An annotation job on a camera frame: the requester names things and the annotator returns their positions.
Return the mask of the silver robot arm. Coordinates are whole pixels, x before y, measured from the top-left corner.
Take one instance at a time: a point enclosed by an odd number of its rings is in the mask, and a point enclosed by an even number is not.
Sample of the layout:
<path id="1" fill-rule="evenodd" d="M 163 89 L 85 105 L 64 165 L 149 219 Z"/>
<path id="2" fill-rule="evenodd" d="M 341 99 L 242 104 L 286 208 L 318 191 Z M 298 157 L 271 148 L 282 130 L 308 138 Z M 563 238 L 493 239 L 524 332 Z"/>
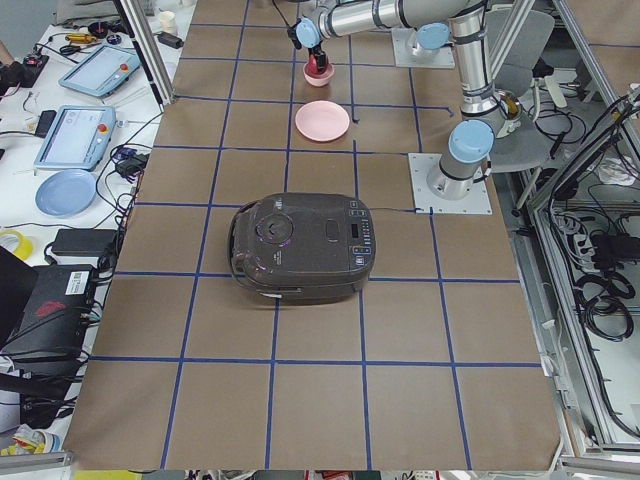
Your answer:
<path id="1" fill-rule="evenodd" d="M 395 63 L 451 70 L 458 75 L 461 122 L 426 183 L 436 196 L 459 200 L 481 178 L 504 121 L 489 58 L 484 1 L 318 1 L 288 28 L 297 49 L 305 48 L 320 70 L 328 66 L 322 42 L 365 31 L 389 31 Z"/>
<path id="2" fill-rule="evenodd" d="M 432 22 L 415 30 L 412 52 L 416 57 L 438 54 L 443 48 L 452 46 L 451 30 L 446 23 Z"/>

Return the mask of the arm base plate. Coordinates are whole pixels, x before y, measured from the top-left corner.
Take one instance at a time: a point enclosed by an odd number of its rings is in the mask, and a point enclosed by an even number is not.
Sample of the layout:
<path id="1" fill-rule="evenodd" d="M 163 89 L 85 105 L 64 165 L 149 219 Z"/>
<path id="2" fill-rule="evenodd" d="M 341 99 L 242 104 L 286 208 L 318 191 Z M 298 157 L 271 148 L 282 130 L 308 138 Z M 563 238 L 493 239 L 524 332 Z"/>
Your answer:
<path id="1" fill-rule="evenodd" d="M 440 169 L 441 154 L 409 153 L 414 209 L 421 214 L 491 215 L 486 180 L 480 167 L 466 180 L 453 180 Z"/>
<path id="2" fill-rule="evenodd" d="M 397 67 L 453 69 L 455 66 L 449 30 L 445 27 L 391 30 L 394 60 Z"/>

